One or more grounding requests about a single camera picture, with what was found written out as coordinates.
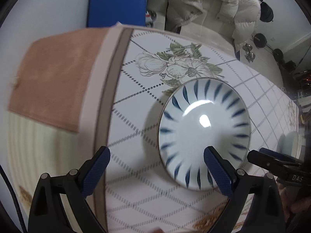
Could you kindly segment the person's right hand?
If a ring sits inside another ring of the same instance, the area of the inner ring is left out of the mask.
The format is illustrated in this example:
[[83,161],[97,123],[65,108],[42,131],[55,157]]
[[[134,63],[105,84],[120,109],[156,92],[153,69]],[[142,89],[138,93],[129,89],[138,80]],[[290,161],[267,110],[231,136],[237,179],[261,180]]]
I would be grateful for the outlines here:
[[304,198],[295,203],[291,203],[290,199],[284,192],[280,195],[280,197],[281,197],[281,201],[283,204],[284,218],[286,222],[288,221],[288,218],[290,217],[290,213],[296,214],[296,213],[308,210],[310,207],[310,197]]

